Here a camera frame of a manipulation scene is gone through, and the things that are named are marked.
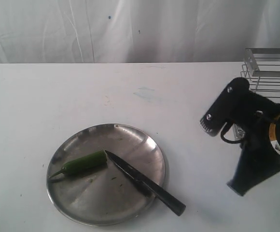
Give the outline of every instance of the knife handle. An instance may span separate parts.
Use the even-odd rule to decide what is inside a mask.
[[[180,216],[186,205],[156,184],[154,181],[147,179],[143,184],[150,189],[155,196],[160,199],[169,209],[171,209],[176,215]]]

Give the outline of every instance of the stainless steel plate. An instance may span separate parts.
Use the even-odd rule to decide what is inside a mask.
[[[155,141],[139,129],[104,124],[70,137],[53,155],[47,176],[76,158],[99,150],[120,156],[140,172],[162,185],[165,178],[163,154]],[[78,176],[47,179],[48,194],[68,218],[87,225],[111,225],[137,216],[148,208],[154,195],[144,196],[108,160],[107,165]]]

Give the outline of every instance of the table surface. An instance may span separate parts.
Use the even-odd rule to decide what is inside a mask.
[[[0,232],[280,231],[280,173],[236,195],[226,182],[238,145],[208,136],[199,119],[240,62],[0,64]],[[137,218],[89,227],[60,214],[46,170],[71,135],[103,123],[148,133],[168,159],[167,190],[187,205],[177,217],[160,201]]]

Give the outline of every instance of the dish rack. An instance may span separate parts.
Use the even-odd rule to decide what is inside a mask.
[[[280,103],[280,48],[247,48],[241,77],[250,82],[250,90]],[[235,139],[244,137],[244,130],[233,126]]]

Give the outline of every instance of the white backdrop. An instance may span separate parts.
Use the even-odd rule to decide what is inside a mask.
[[[0,0],[0,63],[240,61],[280,0]]]

